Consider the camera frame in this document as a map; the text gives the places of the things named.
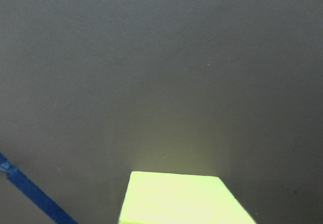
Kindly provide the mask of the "yellow foam block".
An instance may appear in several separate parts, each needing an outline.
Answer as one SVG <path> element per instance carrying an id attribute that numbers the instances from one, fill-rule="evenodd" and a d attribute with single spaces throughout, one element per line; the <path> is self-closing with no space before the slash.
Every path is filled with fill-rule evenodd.
<path id="1" fill-rule="evenodd" d="M 218 177 L 133 171 L 119 223 L 254 223 Z"/>

